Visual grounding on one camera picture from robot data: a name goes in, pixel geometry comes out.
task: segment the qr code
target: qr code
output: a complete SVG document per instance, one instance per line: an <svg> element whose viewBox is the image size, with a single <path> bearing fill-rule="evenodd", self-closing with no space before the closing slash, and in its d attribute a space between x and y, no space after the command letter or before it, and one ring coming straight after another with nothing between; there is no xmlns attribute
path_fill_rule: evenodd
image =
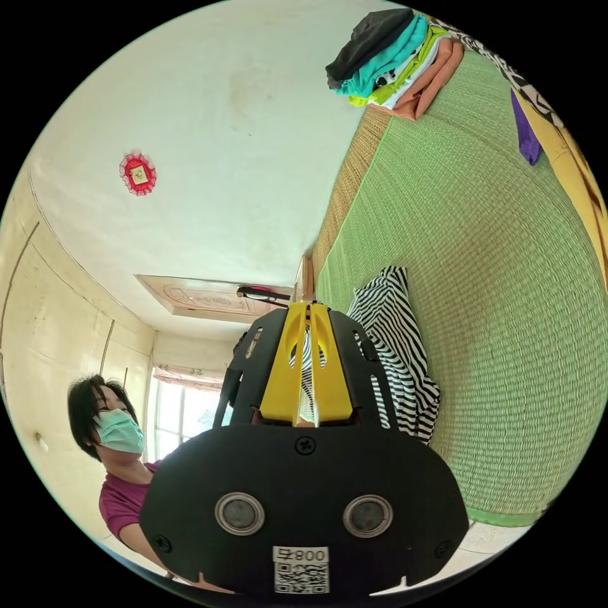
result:
<svg viewBox="0 0 608 608"><path fill-rule="evenodd" d="M274 564L277 593L329 593L329 564Z"/></svg>

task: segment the face mask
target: face mask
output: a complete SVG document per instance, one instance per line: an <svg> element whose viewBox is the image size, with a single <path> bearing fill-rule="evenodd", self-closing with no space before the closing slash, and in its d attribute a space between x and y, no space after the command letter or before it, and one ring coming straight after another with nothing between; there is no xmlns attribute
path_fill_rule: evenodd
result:
<svg viewBox="0 0 608 608"><path fill-rule="evenodd" d="M144 451L144 434L129 414L122 410L100 412L97 421L101 445L130 454L141 454Z"/></svg>

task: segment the red decoration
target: red decoration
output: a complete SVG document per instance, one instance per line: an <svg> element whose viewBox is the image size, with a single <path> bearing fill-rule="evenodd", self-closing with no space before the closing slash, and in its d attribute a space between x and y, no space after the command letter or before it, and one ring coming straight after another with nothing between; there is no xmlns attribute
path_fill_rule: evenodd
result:
<svg viewBox="0 0 608 608"><path fill-rule="evenodd" d="M140 152L127 154L119 165L119 174L131 194L145 196L156 185L156 169L151 160Z"/></svg>

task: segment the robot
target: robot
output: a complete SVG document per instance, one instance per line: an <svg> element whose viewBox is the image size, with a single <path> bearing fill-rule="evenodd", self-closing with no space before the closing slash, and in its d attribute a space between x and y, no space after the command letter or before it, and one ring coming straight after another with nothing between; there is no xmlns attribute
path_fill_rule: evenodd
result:
<svg viewBox="0 0 608 608"><path fill-rule="evenodd" d="M307 336L313 427L298 424ZM179 576L202 572L262 602L311 605L433 577L469 521L446 463L398 430L363 327L314 302L291 303L250 327L228 366L213 428L163 461L140 525Z"/></svg>

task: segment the lime green cloth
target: lime green cloth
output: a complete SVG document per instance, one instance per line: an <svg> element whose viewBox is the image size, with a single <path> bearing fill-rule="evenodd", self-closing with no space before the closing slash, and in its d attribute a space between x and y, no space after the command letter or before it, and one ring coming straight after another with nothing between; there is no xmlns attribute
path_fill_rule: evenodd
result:
<svg viewBox="0 0 608 608"><path fill-rule="evenodd" d="M424 63L424 60L428 57L433 45L435 45L440 38L446 36L447 34L448 31L444 30L443 27L439 27L438 25L430 25L426 32L426 38L422 43L420 51L418 51L416 57L414 57L414 59L407 64L405 69L394 82L377 88L368 98L351 95L348 98L348 102L353 106L361 107L366 106L368 101L373 101L377 105L381 106L387 99L392 97L397 92L397 89L404 83L405 79L409 78L420 67L420 65Z"/></svg>
<svg viewBox="0 0 608 608"><path fill-rule="evenodd" d="M472 519L530 525L604 411L608 297L547 157L520 154L509 83L485 57L465 53L418 121L391 119L317 297L345 312L387 265L408 270L441 390L431 447Z"/></svg>

